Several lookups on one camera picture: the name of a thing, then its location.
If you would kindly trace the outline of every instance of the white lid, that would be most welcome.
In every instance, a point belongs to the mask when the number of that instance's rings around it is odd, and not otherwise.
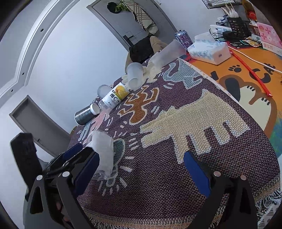
[[[92,112],[92,114],[97,115],[100,113],[100,108],[97,104],[93,103],[90,105],[90,110]]]

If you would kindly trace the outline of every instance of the bottle label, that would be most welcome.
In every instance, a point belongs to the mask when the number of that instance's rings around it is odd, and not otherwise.
[[[128,94],[129,90],[122,83],[119,83],[102,99],[102,101],[110,109],[114,109]]]

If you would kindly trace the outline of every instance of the silver screw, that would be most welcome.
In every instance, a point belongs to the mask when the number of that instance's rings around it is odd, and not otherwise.
[[[63,177],[68,177],[70,175],[70,172],[66,171],[66,172],[63,172]]]
[[[38,176],[36,177],[36,180],[41,180],[42,178],[43,178],[42,175],[38,175]]]
[[[246,177],[245,175],[241,175],[240,178],[241,178],[242,180],[246,180],[246,179],[247,179],[247,177]]]
[[[221,176],[221,173],[218,172],[218,171],[214,171],[213,174],[214,174],[216,177],[220,177],[220,176]]]

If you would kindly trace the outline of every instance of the paw print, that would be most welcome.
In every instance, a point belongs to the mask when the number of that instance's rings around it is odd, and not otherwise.
[[[254,89],[253,87],[251,87],[251,86],[247,86],[247,88],[250,89],[250,90],[252,90],[252,91],[255,90],[255,89]]]
[[[265,103],[267,103],[267,105],[269,105],[270,104],[270,102],[267,100],[267,99],[265,99],[265,98],[261,98],[261,100],[263,101],[265,101]]]
[[[240,71],[242,71],[242,69],[241,68],[239,68],[240,67],[240,65],[233,65],[232,67],[230,67],[228,70],[229,71],[234,71],[234,72],[240,72]]]

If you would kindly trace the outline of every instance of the cylindrical container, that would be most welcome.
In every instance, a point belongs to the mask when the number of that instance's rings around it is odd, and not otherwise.
[[[100,99],[104,98],[112,89],[108,86],[108,85],[101,85],[98,90],[97,90],[97,94],[99,96]]]
[[[179,41],[173,40],[167,47],[156,54],[151,61],[155,67],[162,68],[185,54],[186,50],[183,45]]]
[[[99,107],[106,113],[110,113],[127,95],[129,90],[119,83],[99,102]]]
[[[93,118],[98,116],[100,113],[100,108],[97,104],[92,103],[90,106],[83,108],[74,115],[74,119],[78,125],[85,125]]]
[[[128,86],[131,90],[137,90],[142,86],[143,66],[138,62],[129,64],[126,68]]]

